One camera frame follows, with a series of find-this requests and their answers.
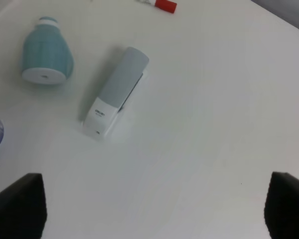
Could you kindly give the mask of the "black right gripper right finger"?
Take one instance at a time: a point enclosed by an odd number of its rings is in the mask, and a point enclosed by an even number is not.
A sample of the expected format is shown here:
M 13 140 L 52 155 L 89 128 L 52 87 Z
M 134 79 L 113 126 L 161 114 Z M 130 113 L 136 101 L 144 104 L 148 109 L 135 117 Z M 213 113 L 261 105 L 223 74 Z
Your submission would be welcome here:
M 289 173 L 272 173 L 264 219 L 272 239 L 299 239 L 299 179 Z

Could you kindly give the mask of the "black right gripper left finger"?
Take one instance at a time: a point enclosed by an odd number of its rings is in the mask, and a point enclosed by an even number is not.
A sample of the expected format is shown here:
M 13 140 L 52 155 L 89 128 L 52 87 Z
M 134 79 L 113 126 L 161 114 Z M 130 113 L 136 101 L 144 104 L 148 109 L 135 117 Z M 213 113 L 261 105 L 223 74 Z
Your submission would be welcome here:
M 28 173 L 0 192 L 0 239 L 40 239 L 46 221 L 42 174 Z

